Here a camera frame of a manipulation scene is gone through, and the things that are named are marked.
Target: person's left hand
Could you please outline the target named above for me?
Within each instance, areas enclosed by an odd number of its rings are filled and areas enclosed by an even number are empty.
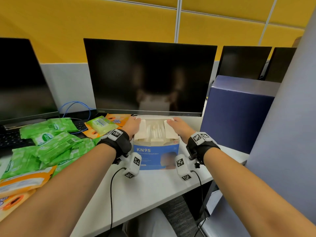
[[[140,118],[136,119],[135,116],[130,116],[125,125],[122,127],[122,130],[129,135],[130,140],[133,138],[133,135],[138,132],[140,121]]]

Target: person's right hand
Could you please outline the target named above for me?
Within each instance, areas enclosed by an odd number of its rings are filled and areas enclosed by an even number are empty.
[[[167,123],[169,126],[171,126],[174,131],[180,135],[181,139],[184,143],[188,143],[188,139],[191,135],[193,135],[196,131],[193,130],[187,123],[185,123],[184,120],[182,120],[180,117],[174,117],[173,120],[168,119]]]

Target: black cable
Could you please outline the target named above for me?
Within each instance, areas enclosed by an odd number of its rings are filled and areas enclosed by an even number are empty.
[[[111,229],[112,229],[112,224],[113,224],[112,181],[113,181],[113,178],[114,178],[114,176],[116,175],[116,173],[117,173],[117,172],[119,172],[119,171],[120,171],[120,170],[122,170],[122,169],[126,170],[126,168],[125,168],[125,167],[120,168],[118,171],[116,171],[116,172],[114,173],[114,175],[112,176],[112,179],[111,179],[111,184],[110,184],[110,198],[111,198],[111,227],[110,227],[110,230],[109,230],[109,234],[110,234],[110,232],[111,232]]]
[[[203,224],[204,224],[204,222],[206,221],[206,212],[205,212],[205,206],[204,206],[204,201],[203,201],[203,188],[202,188],[202,182],[201,182],[201,179],[200,179],[200,177],[199,177],[199,175],[197,174],[197,172],[196,172],[196,171],[192,170],[191,172],[194,172],[194,173],[197,175],[198,180],[200,181],[201,193],[202,193],[202,205],[203,205],[203,212],[204,212],[204,221],[203,221],[203,223],[201,224],[201,226],[198,228],[198,230],[196,231],[196,233],[195,233],[195,235],[194,235],[194,237],[195,237],[195,236],[196,236],[196,234],[198,233],[198,231],[201,231],[202,225],[203,225]]]

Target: desk surface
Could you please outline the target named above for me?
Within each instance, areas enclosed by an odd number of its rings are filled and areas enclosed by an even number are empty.
[[[239,163],[245,162],[249,155],[220,146],[220,148]],[[188,155],[181,141],[179,153]],[[10,156],[1,158],[0,175],[6,169]],[[112,165],[106,173],[91,201],[82,213],[70,237],[92,237],[109,230],[111,224],[110,181],[121,167]],[[202,183],[213,178],[205,166],[196,169]],[[117,173],[113,179],[113,226],[124,223],[152,208],[155,208],[200,185],[198,178],[183,181],[176,170],[143,170],[133,179]]]

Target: wrist strap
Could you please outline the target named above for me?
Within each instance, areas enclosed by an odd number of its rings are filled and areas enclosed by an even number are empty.
[[[186,146],[190,154],[189,159],[193,160],[197,158],[200,164],[203,165],[205,153],[213,147],[220,149],[217,143],[205,132],[196,132],[191,135]]]
[[[121,155],[127,157],[129,151],[132,149],[129,135],[125,131],[118,129],[114,129],[106,133],[97,145],[99,144],[107,144],[116,150],[116,156],[113,164],[119,163],[119,157]]]

